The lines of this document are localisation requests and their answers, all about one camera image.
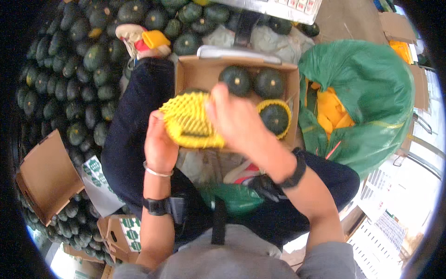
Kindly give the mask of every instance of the pant leg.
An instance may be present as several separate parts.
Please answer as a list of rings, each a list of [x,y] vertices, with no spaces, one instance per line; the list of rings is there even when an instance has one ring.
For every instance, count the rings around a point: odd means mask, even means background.
[[[327,186],[338,211],[342,210],[359,189],[359,176],[351,168],[304,152],[307,166],[313,169]],[[256,211],[237,220],[263,239],[279,248],[310,230],[308,219],[289,200],[265,202]]]
[[[149,115],[174,95],[174,68],[169,60],[145,58],[132,72],[120,99],[103,147],[104,175],[116,195],[141,219],[145,160],[144,141]],[[183,238],[198,236],[211,226],[211,212],[189,179],[178,169],[171,178],[172,194],[189,199],[188,221]]]

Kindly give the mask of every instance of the person's left hand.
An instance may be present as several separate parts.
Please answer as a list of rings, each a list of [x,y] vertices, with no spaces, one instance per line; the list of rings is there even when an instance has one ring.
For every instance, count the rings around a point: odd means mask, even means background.
[[[163,114],[152,111],[144,143],[147,167],[157,173],[169,175],[178,158],[178,145],[166,132]]]

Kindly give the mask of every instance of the black watch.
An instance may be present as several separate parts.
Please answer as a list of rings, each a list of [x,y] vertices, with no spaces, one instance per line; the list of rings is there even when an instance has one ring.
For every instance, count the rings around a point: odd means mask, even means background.
[[[295,150],[293,150],[293,154],[296,156],[297,159],[296,170],[289,178],[285,179],[284,182],[277,184],[277,186],[279,186],[280,188],[287,189],[295,187],[299,183],[299,181],[301,181],[301,178],[305,173],[306,163],[303,150],[300,148],[296,148]]]
[[[142,205],[147,209],[150,215],[163,216],[172,214],[170,197],[163,200],[142,199]]]

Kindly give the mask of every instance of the silver bracelet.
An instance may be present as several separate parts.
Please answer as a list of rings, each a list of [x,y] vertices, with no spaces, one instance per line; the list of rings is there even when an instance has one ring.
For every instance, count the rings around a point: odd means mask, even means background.
[[[170,177],[170,176],[173,176],[173,170],[172,170],[172,172],[170,173],[170,175],[164,175],[164,174],[162,174],[162,173],[157,173],[156,171],[153,171],[153,170],[151,170],[151,169],[149,169],[149,167],[147,167],[147,161],[144,161],[144,163],[142,163],[142,166],[145,168],[145,170],[148,172],[148,173],[150,173],[151,175],[156,175],[156,176],[159,176],[159,177]]]

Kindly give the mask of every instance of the green plastic bag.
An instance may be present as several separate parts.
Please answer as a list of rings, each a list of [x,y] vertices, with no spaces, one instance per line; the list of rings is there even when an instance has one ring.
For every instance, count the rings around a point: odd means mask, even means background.
[[[199,188],[204,202],[213,209],[215,197],[224,200],[229,215],[244,215],[261,205],[264,201],[256,191],[242,184],[217,184]]]
[[[407,64],[388,45],[341,40],[315,45],[299,61],[299,126],[306,150],[347,165],[361,179],[401,146],[409,129],[415,85]],[[328,141],[305,107],[305,77],[333,87],[355,126],[333,130]]]

